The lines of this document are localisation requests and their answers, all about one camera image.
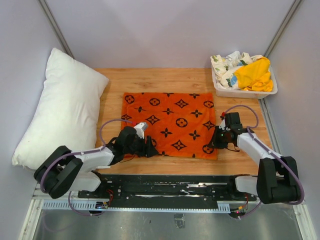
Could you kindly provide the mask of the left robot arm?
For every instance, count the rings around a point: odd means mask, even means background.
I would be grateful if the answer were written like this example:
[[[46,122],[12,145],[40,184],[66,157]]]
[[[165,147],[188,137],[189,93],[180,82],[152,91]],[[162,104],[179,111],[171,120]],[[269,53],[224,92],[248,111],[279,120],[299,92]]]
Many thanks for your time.
[[[127,155],[150,158],[158,151],[145,135],[146,122],[124,127],[119,135],[101,147],[71,151],[59,146],[39,167],[33,177],[43,193],[58,199],[70,191],[88,191],[96,198],[107,193],[107,185],[95,171],[121,162]]]

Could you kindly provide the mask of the orange monogram pillowcase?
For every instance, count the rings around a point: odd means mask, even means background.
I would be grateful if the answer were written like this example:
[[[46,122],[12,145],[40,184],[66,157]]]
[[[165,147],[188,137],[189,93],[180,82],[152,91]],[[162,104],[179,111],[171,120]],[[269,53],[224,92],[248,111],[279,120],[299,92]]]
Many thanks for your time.
[[[212,93],[126,92],[121,117],[146,122],[145,131],[163,157],[217,160],[218,152],[208,146],[216,126]]]

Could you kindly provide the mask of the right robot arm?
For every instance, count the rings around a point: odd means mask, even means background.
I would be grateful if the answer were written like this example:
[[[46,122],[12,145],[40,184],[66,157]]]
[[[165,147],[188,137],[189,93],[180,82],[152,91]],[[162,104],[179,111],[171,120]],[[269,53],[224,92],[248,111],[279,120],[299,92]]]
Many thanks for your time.
[[[304,200],[296,160],[282,156],[264,144],[250,127],[243,127],[238,112],[223,113],[208,143],[211,150],[227,149],[230,144],[245,152],[258,165],[258,174],[233,175],[226,188],[232,200],[244,193],[251,194],[264,204],[300,204]]]

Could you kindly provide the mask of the white pillow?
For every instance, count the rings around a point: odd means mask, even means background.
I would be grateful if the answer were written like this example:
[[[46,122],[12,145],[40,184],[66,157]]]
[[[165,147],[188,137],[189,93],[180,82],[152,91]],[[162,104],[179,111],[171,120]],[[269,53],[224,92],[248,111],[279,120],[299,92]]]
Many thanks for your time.
[[[100,98],[108,83],[103,74],[53,48],[35,114],[12,165],[36,170],[59,146],[75,152],[93,149]]]

